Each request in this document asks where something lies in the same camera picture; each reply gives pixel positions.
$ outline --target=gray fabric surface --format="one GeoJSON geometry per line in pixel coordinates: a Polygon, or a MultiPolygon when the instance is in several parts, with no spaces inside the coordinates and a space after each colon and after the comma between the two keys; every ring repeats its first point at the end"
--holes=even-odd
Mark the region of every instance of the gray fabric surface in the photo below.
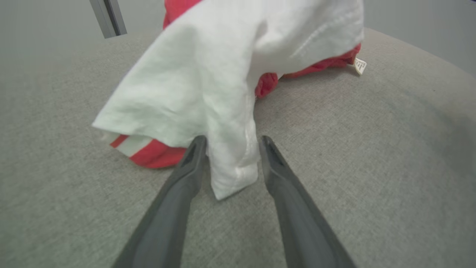
{"type": "MultiPolygon", "coordinates": [[[[90,127],[156,33],[0,74],[0,267],[101,268],[171,169],[135,166],[90,127]]],[[[350,67],[282,79],[258,100],[271,136],[359,267],[476,267],[476,81],[367,30],[350,67]]],[[[193,200],[183,267],[285,267],[262,178],[193,200]]]]}

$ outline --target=clothing tag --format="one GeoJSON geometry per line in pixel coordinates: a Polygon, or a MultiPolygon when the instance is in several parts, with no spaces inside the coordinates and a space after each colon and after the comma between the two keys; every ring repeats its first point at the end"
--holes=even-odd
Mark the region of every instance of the clothing tag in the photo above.
{"type": "Polygon", "coordinates": [[[366,66],[367,66],[367,62],[360,60],[358,58],[355,59],[354,67],[356,68],[356,71],[358,72],[358,74],[362,75],[366,66]]]}

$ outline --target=red cloth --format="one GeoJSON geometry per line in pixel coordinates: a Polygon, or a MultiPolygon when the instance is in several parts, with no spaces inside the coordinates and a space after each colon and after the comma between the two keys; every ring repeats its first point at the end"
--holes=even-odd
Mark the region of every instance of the red cloth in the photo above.
{"type": "MultiPolygon", "coordinates": [[[[302,71],[294,72],[294,73],[288,73],[283,75],[283,77],[286,78],[295,78],[299,77],[308,73],[312,72],[319,72],[324,70],[327,67],[340,67],[344,68],[347,66],[347,64],[354,64],[354,60],[356,58],[357,53],[360,51],[360,44],[358,44],[355,48],[353,48],[351,51],[340,55],[338,57],[334,58],[329,58],[325,59],[323,61],[320,61],[318,63],[315,63],[307,68],[305,68],[302,71]]],[[[276,85],[278,84],[278,79],[279,77],[275,73],[265,73],[259,78],[258,85],[256,86],[255,89],[255,95],[258,98],[263,98],[271,91],[274,90],[276,85]]]]}
{"type": "MultiPolygon", "coordinates": [[[[167,26],[169,26],[175,19],[180,17],[180,15],[185,13],[198,2],[200,2],[200,0],[165,0],[166,14],[163,28],[167,28],[167,26]]],[[[284,77],[295,78],[308,73],[322,71],[327,67],[346,67],[347,64],[354,64],[355,57],[359,51],[360,44],[344,55],[320,61],[302,71],[285,74],[284,77]]],[[[276,73],[269,72],[263,74],[255,88],[256,97],[263,98],[271,93],[276,88],[278,79],[279,77],[276,73]]],[[[126,143],[128,137],[129,136],[127,135],[120,135],[110,145],[116,148],[122,143],[126,143]]],[[[140,166],[159,168],[176,165],[184,155],[185,150],[185,148],[168,147],[158,140],[152,140],[149,144],[129,158],[140,166]]]]}

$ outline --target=gray wall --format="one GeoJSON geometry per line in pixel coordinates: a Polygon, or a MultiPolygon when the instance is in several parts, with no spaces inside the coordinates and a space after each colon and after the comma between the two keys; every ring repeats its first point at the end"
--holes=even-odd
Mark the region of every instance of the gray wall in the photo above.
{"type": "Polygon", "coordinates": [[[0,70],[15,70],[104,36],[88,0],[0,0],[0,40],[0,70]]]}
{"type": "Polygon", "coordinates": [[[364,0],[364,4],[366,27],[417,46],[476,76],[476,2],[364,0]]]}
{"type": "Polygon", "coordinates": [[[118,0],[128,33],[162,29],[164,0],[118,0]]]}

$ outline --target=white cloth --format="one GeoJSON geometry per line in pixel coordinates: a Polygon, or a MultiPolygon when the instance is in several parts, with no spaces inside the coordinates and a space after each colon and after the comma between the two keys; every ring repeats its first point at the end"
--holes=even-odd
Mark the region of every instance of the white cloth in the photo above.
{"type": "Polygon", "coordinates": [[[362,39],[362,0],[204,0],[154,41],[93,126],[172,147],[206,135],[220,200],[258,177],[259,77],[300,71],[362,39]]]}

